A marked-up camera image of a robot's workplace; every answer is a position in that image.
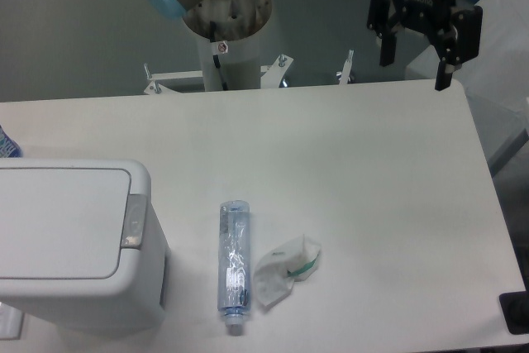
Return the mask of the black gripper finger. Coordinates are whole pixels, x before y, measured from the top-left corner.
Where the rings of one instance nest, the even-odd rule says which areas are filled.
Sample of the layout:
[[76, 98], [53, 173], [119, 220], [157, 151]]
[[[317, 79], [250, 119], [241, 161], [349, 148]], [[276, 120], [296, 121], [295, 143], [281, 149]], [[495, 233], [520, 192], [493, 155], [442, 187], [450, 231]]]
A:
[[370, 0], [366, 26], [380, 39], [379, 65], [394, 63], [397, 48], [397, 32], [402, 28], [398, 12], [390, 13], [393, 0]]
[[435, 90], [450, 87], [453, 73], [479, 55], [484, 11], [480, 6], [452, 12], [449, 30], [441, 36]]

